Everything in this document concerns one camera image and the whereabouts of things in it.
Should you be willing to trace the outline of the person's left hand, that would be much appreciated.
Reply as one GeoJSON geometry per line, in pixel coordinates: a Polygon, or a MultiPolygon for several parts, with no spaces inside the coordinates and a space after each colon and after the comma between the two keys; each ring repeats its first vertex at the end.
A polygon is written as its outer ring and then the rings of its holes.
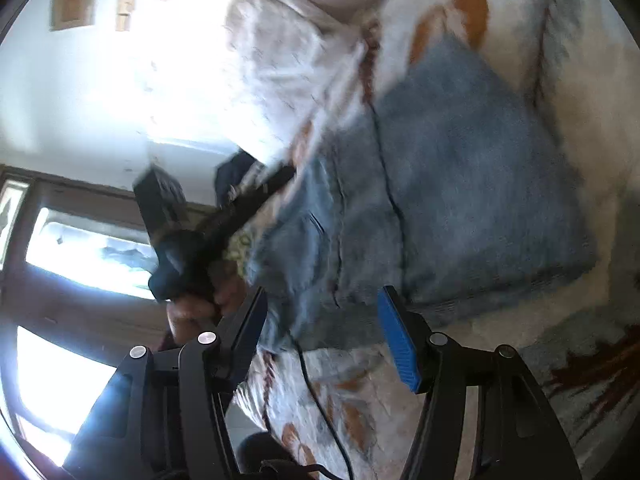
{"type": "Polygon", "coordinates": [[[245,300],[247,284],[238,273],[238,266],[234,261],[218,261],[209,269],[209,277],[214,286],[212,301],[186,294],[167,304],[169,330],[178,346],[198,336],[199,320],[211,320],[217,314],[231,314],[238,310],[245,300]]]}

